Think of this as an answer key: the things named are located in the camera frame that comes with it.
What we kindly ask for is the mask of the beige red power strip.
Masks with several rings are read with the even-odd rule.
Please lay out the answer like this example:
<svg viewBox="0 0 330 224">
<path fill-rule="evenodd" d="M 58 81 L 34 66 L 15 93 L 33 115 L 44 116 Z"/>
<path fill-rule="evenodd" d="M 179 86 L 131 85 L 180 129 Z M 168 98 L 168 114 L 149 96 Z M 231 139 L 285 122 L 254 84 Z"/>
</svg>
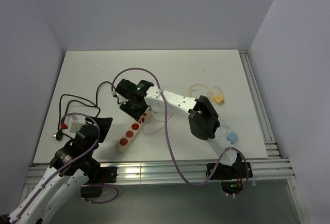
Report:
<svg viewBox="0 0 330 224">
<path fill-rule="evenodd" d="M 151 117 L 151 109 L 147 109 L 138 121 L 135 121 L 126 130 L 124 135 L 119 139 L 115 145 L 115 149 L 118 153 L 125 153 L 131 146 L 137 135 L 144 128 L 145 124 Z"/>
</svg>

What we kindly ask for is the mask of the yellow charger plug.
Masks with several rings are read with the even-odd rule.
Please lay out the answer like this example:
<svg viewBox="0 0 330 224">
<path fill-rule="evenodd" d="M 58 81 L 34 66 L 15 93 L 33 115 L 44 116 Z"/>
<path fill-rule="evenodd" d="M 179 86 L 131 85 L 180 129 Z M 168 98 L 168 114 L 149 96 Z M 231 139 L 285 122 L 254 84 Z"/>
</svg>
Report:
<svg viewBox="0 0 330 224">
<path fill-rule="evenodd" d="M 213 97 L 213 101 L 218 105 L 222 105 L 224 103 L 224 96 L 221 94 L 217 94 Z"/>
</svg>

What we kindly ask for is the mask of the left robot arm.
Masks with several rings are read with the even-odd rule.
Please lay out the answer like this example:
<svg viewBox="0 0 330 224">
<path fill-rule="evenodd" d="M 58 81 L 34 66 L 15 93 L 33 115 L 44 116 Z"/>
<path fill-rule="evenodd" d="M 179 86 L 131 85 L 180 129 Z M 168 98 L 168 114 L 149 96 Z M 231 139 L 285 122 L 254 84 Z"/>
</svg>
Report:
<svg viewBox="0 0 330 224">
<path fill-rule="evenodd" d="M 101 175 L 92 157 L 107 136 L 113 119 L 85 117 L 86 123 L 56 153 L 41 180 L 26 199 L 1 223 L 49 223 L 57 210 L 84 184 Z"/>
</svg>

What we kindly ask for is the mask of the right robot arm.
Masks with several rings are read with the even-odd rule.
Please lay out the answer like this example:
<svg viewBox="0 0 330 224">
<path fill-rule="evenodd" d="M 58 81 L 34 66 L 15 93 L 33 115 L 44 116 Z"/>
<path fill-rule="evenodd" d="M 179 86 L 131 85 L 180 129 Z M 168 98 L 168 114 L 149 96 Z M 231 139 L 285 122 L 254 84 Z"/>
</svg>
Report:
<svg viewBox="0 0 330 224">
<path fill-rule="evenodd" d="M 189 123 L 191 134 L 199 140 L 207 141 L 210 147 L 220 155 L 224 174 L 230 178 L 241 171 L 237 158 L 242 156 L 229 142 L 222 145 L 216 140 L 216 132 L 221 127 L 219 115 L 210 100 L 201 95 L 199 98 L 178 95 L 161 89 L 153 83 L 141 80 L 138 84 L 122 79 L 114 91 L 120 100 L 120 110 L 134 119 L 115 145 L 119 153 L 125 153 L 145 124 L 153 118 L 155 108 L 164 110 L 166 115 L 178 114 Z"/>
</svg>

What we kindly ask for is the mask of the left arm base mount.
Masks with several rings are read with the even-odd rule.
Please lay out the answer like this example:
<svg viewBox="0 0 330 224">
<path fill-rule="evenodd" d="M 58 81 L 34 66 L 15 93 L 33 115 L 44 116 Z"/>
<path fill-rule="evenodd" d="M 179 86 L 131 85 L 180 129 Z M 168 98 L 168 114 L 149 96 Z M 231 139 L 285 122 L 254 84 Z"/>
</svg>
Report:
<svg viewBox="0 0 330 224">
<path fill-rule="evenodd" d="M 117 170 L 118 168 L 115 166 L 100 167 L 95 176 L 87 182 L 87 184 L 97 184 L 97 186 L 82 186 L 80 188 L 80 195 L 87 199 L 99 198 L 104 192 L 104 188 L 100 185 L 115 183 Z"/>
</svg>

